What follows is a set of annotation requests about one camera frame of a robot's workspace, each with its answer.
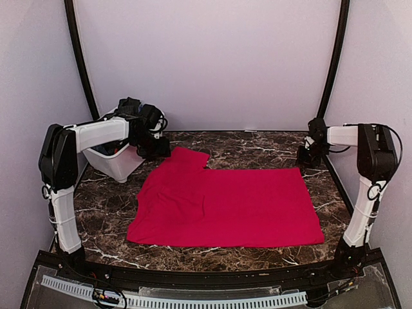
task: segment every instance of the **pink fabric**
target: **pink fabric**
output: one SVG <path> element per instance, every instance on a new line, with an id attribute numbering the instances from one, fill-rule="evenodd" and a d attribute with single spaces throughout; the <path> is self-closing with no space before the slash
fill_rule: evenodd
<path id="1" fill-rule="evenodd" d="M 145 181 L 127 240 L 173 247 L 323 243 L 298 168 L 204 169 L 209 155 L 177 147 Z"/>

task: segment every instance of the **purple wall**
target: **purple wall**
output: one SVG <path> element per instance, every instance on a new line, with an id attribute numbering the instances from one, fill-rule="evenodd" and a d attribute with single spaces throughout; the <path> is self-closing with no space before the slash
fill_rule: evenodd
<path id="1" fill-rule="evenodd" d="M 98 107 L 130 95 L 170 129 L 306 129 L 332 55 L 339 0 L 79 0 Z"/>
<path id="2" fill-rule="evenodd" d="M 329 126 L 379 122 L 398 131 L 404 159 L 382 199 L 371 232 L 381 247 L 404 308 L 412 303 L 412 3 L 351 1 L 341 63 L 326 115 Z M 352 201 L 356 150 L 332 157 Z"/>
<path id="3" fill-rule="evenodd" d="M 52 228 L 37 161 L 52 123 L 89 120 L 63 1 L 0 1 L 0 308 L 18 308 Z"/>

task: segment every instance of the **cable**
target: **cable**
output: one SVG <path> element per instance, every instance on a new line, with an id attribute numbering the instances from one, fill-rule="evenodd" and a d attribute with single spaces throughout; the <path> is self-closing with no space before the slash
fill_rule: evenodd
<path id="1" fill-rule="evenodd" d="M 353 127 L 353 126 L 358 126 L 358 125 L 359 125 L 359 124 L 344 124 L 343 126 L 344 126 L 344 127 Z M 395 136 L 397 137 L 398 142 L 399 142 L 400 152 L 399 152 L 398 164 L 397 164 L 397 166 L 395 167 L 395 170 L 393 171 L 393 174 L 395 174 L 395 173 L 398 171 L 398 168 L 399 168 L 400 163 L 401 163 L 401 161 L 402 161 L 402 158 L 403 158 L 403 156 L 404 156 L 404 144 L 402 143 L 402 140 L 400 139 L 399 134 L 398 134 L 394 129 L 392 129 L 391 127 L 389 127 L 389 126 L 386 125 L 386 124 L 374 124 L 374 123 L 372 123 L 372 124 L 369 124 L 369 125 L 371 125 L 371 126 L 381 126 L 381 127 L 385 127 L 386 129 L 390 130 L 393 134 L 395 134 Z M 384 186 L 379 189 L 379 192 L 378 192 L 377 196 L 376 196 L 374 199 L 372 199 L 372 200 L 376 200 L 376 198 L 378 197 L 379 193 L 386 188 L 386 186 L 388 185 L 388 183 L 389 183 L 389 182 L 386 182 L 386 183 L 384 184 Z"/>
<path id="2" fill-rule="evenodd" d="M 342 150 L 329 150 L 330 153 L 344 153 L 345 151 L 348 151 L 350 146 L 342 149 Z"/>
<path id="3" fill-rule="evenodd" d="M 314 299 L 309 300 L 309 303 L 323 303 L 335 296 L 338 296 L 340 294 L 340 292 L 342 292 L 345 288 L 348 288 L 349 286 L 351 286 L 357 279 L 359 276 L 359 272 L 357 271 L 356 268 L 353 268 L 356 272 L 356 276 L 353 276 L 352 278 L 349 278 L 347 281 L 345 281 L 344 283 L 340 284 L 337 288 L 333 289 L 332 291 L 329 291 L 326 294 L 323 294 L 319 297 L 316 297 Z"/>
<path id="4" fill-rule="evenodd" d="M 117 295 L 119 295 L 120 297 L 123 298 L 123 300 L 124 300 L 124 307 L 123 307 L 123 309 L 127 309 L 127 299 L 126 299 L 126 296 L 123 294 L 123 292 L 122 292 L 121 290 L 119 290 L 118 288 L 116 288 L 116 287 L 115 287 L 114 285 L 112 285 L 111 283 L 108 283 L 108 282 L 106 282 L 106 281 L 97 279 L 97 278 L 96 278 L 96 275 L 94 275 L 94 277 L 82 275 L 82 274 L 80 274 L 79 272 L 77 272 L 76 270 L 74 270 L 73 267 L 70 266 L 69 262 L 68 262 L 68 261 L 66 260 L 66 258 L 64 257 L 64 254 L 63 254 L 63 252 L 62 252 L 62 250 L 61 250 L 61 248 L 60 248 L 58 235 L 55 235 L 55 248 L 56 248 L 56 251 L 57 251 L 57 252 L 60 252 L 60 253 L 61 253 L 61 257 L 62 257 L 62 259 L 63 259 L 64 264 L 65 264 L 74 274 L 78 275 L 79 277 L 83 277 L 83 278 L 85 278 L 85 279 L 92 279 L 92 280 L 94 280 L 95 282 L 99 282 L 99 283 L 102 283 L 102 284 L 104 284 L 104 285 L 107 285 L 110 289 L 112 289 L 112 290 L 114 291 L 114 293 L 116 293 Z M 104 304 L 101 304 L 101 305 L 102 305 L 101 308 L 104 308 L 104 309 L 116 308 L 116 307 L 117 307 L 117 305 L 115 305 L 115 306 L 107 306 L 107 305 L 104 305 Z"/>
<path id="5" fill-rule="evenodd" d="M 371 192 L 371 190 L 372 190 L 374 187 L 378 187 L 378 193 L 377 193 L 374 197 L 371 198 L 370 192 Z M 369 189 L 368 189 L 368 193 L 367 193 L 368 200 L 369 200 L 369 201 L 374 201 L 374 200 L 376 200 L 377 198 L 379 198 L 380 192 L 381 192 L 382 190 L 383 190 L 383 188 L 382 188 L 382 186 L 381 186 L 379 183 L 375 183 L 375 184 L 373 184 L 372 186 L 370 186 Z"/>

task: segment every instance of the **white vein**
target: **white vein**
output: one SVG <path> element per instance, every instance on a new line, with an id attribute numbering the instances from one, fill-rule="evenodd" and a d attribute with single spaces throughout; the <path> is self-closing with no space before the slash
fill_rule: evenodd
<path id="1" fill-rule="evenodd" d="M 316 211 L 318 211 L 318 210 L 322 209 L 322 208 L 325 207 L 325 206 L 328 206 L 328 205 L 330 205 L 330 204 L 332 204 L 332 203 L 337 203 L 337 202 L 338 202 L 338 201 L 330 201 L 329 203 L 325 203 L 325 204 L 322 204 L 322 205 L 320 205 L 320 206 L 318 206 L 318 207 L 314 207 L 314 208 L 315 208 Z"/>
<path id="2" fill-rule="evenodd" d="M 295 266 L 299 265 L 299 264 L 296 263 L 292 258 L 290 258 L 290 259 L 292 260 L 292 262 L 291 262 L 291 261 L 288 261 L 287 259 L 284 259 L 284 258 L 282 257 L 282 260 L 285 261 L 285 262 L 288 263 L 288 264 L 295 265 Z"/>
<path id="3" fill-rule="evenodd" d="M 320 172 L 315 173 L 315 174 L 312 174 L 312 175 L 304 175 L 304 176 L 302 176 L 302 178 L 317 176 L 317 175 L 322 174 L 322 173 L 325 173 L 325 172 L 327 172 L 327 171 L 320 171 Z"/>
<path id="4" fill-rule="evenodd" d="M 104 212 L 102 209 L 98 209 L 98 208 L 79 209 L 75 212 L 82 212 L 82 211 L 102 211 L 102 212 Z"/>
<path id="5" fill-rule="evenodd" d="M 294 151 L 286 151 L 286 150 L 279 150 L 277 148 L 263 148 L 263 147 L 242 147 L 244 149 L 259 149 L 262 151 L 276 151 L 277 153 L 290 153 L 293 154 L 295 153 Z"/>
<path id="6" fill-rule="evenodd" d="M 116 261 L 123 262 L 123 263 L 127 263 L 127 264 L 133 265 L 133 266 L 135 266 L 135 267 L 137 267 L 137 268 L 147 269 L 147 266 L 142 266 L 142 265 L 139 265 L 139 264 L 137 264 L 137 263 L 132 263 L 132 262 L 126 261 L 126 260 L 124 260 L 124 259 L 120 259 L 119 256 L 112 256 L 111 254 L 106 254 L 106 253 L 104 253 L 103 251 L 101 251 L 100 249 L 91 249 L 91 248 L 85 248 L 85 249 L 86 249 L 86 250 L 89 250 L 89 251 L 93 251 L 93 252 L 100 253 L 100 254 L 102 255 L 102 258 L 115 259 Z"/>
<path id="7" fill-rule="evenodd" d="M 208 250 L 204 250 L 204 251 L 200 251 L 200 252 L 195 252 L 195 253 L 192 253 L 192 254 L 193 254 L 193 255 L 198 255 L 198 254 L 208 253 L 208 252 L 211 252 L 211 251 L 218 250 L 219 248 L 220 248 L 220 247 L 210 248 L 210 249 L 208 249 Z"/>

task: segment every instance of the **black wire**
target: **black wire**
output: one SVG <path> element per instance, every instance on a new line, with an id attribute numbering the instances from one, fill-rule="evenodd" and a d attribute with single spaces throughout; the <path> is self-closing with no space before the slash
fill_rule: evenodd
<path id="1" fill-rule="evenodd" d="M 160 132 L 163 132 L 163 131 L 167 128 L 167 125 L 169 124 L 169 122 L 167 121 L 166 117 L 164 117 L 164 116 L 162 115 L 162 116 L 160 117 L 160 119 L 163 120 L 163 121 L 162 121 L 162 125 L 160 126 L 160 129 L 159 129 L 159 130 L 156 130 L 156 131 L 150 130 L 150 133 L 152 133 L 152 134 L 160 133 Z"/>
<path id="2" fill-rule="evenodd" d="M 330 292 L 328 292 L 328 293 L 326 293 L 322 296 L 319 296 L 319 297 L 316 297 L 314 299 L 308 300 L 308 302 L 309 303 L 321 303 L 321 302 L 327 301 L 327 300 L 329 300 L 329 299 L 331 299 L 335 296 L 338 296 L 339 294 L 336 294 L 336 292 L 340 292 L 342 289 L 347 288 L 351 284 L 351 282 L 354 282 L 356 279 L 357 279 L 357 275 L 350 278 L 350 279 L 348 279 L 347 281 L 345 281 L 344 283 L 342 283 L 341 285 L 339 285 L 337 288 L 333 289 L 332 291 L 330 291 Z"/>
<path id="3" fill-rule="evenodd" d="M 60 245 L 59 245 L 59 237 L 58 237 L 57 235 L 56 235 L 56 237 L 55 237 L 55 248 L 56 248 L 56 251 L 57 251 L 57 252 L 60 252 L 60 253 L 61 253 L 61 257 L 62 257 L 62 259 L 63 259 L 64 264 L 66 264 L 66 266 L 67 266 L 74 274 L 78 275 L 79 277 L 83 277 L 83 278 L 85 278 L 85 279 L 92 279 L 92 280 L 94 280 L 94 281 L 96 281 L 96 282 L 100 282 L 100 283 L 102 283 L 102 284 L 104 284 L 104 285 L 107 285 L 108 287 L 110 287 L 110 289 L 112 289 L 112 290 L 114 291 L 114 293 L 116 293 L 117 295 L 119 295 L 120 297 L 123 298 L 123 300 L 124 300 L 124 307 L 123 307 L 123 309 L 127 309 L 127 299 L 126 299 L 126 296 L 123 294 L 123 292 L 122 292 L 121 290 L 119 290 L 117 287 L 115 287 L 114 285 L 112 285 L 111 283 L 108 283 L 108 282 L 106 282 L 106 281 L 103 281 L 103 280 L 100 280 L 100 279 L 97 279 L 97 278 L 94 278 L 94 277 L 82 275 L 82 274 L 80 274 L 79 272 L 77 272 L 76 270 L 74 270 L 74 269 L 70 266 L 69 262 L 68 262 L 68 261 L 66 260 L 66 258 L 64 257 L 64 254 L 63 254 L 63 252 L 62 252 L 62 250 L 61 250 L 61 248 L 60 248 Z"/>
<path id="4" fill-rule="evenodd" d="M 372 190 L 374 187 L 378 187 L 378 188 L 379 188 L 379 189 L 378 189 L 378 193 L 377 193 L 374 197 L 371 198 L 370 192 L 371 192 L 371 190 Z M 381 186 L 379 183 L 375 183 L 375 184 L 373 184 L 372 186 L 370 186 L 369 189 L 368 189 L 368 193 L 367 193 L 368 200 L 369 200 L 369 201 L 374 201 L 374 200 L 376 200 L 377 198 L 379 198 L 380 192 L 381 192 L 382 190 L 383 190 L 383 188 L 382 188 L 382 186 Z"/>
<path id="5" fill-rule="evenodd" d="M 329 152 L 330 153 L 344 153 L 345 151 L 348 151 L 349 150 L 349 148 L 350 148 L 350 146 L 348 146 L 348 147 L 346 147 L 346 148 L 344 148 L 344 149 L 342 149 L 342 150 L 329 150 Z"/>

